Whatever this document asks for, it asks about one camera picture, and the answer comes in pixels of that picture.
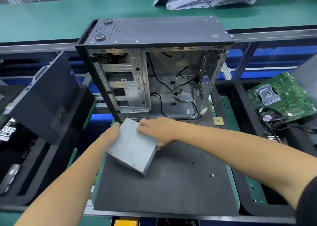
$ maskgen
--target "green circuit board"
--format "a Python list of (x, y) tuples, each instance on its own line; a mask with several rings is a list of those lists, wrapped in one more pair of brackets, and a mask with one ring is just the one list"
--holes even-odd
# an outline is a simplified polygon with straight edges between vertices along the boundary
[(314, 103), (307, 97), (307, 93), (288, 72), (283, 72), (247, 91), (256, 110), (264, 106), (261, 97), (256, 93), (256, 89), (266, 84), (270, 84), (281, 98), (280, 101), (267, 107), (286, 117), (285, 123), (312, 115), (317, 111)]

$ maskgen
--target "person's right hand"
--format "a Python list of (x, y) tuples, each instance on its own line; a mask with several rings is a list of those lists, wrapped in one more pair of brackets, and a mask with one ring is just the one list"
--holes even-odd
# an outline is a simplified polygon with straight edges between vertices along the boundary
[(162, 146), (177, 140), (176, 135), (180, 130), (180, 124), (182, 123), (169, 118), (141, 119), (137, 131), (157, 138), (159, 140), (157, 149), (159, 150)]

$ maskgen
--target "forearm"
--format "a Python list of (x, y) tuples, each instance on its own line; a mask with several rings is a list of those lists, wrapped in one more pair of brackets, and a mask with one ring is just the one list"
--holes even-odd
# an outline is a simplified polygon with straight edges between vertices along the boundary
[(317, 175), (317, 159), (284, 144), (246, 133), (180, 124), (177, 140), (199, 148), (273, 188), (296, 208)]
[(19, 225), (78, 225), (105, 153), (101, 138), (59, 176), (22, 214)]

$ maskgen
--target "motherboard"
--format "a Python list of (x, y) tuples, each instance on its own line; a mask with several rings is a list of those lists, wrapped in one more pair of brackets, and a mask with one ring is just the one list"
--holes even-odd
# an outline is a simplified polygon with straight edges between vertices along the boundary
[(291, 122), (316, 113), (312, 100), (288, 72), (283, 72), (247, 91), (254, 108), (268, 107)]

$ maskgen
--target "hand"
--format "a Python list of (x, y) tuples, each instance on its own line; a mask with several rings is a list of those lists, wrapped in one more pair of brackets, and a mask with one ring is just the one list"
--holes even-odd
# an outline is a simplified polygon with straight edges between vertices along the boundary
[(162, 146), (177, 140), (176, 135), (181, 124), (181, 122), (168, 118), (141, 119), (137, 131), (160, 140), (157, 143), (157, 149), (159, 150)]
[(118, 122), (115, 122), (111, 128), (108, 128), (97, 139), (104, 145), (106, 152), (109, 151), (110, 146), (118, 139), (120, 134), (119, 127), (120, 127), (120, 124)]

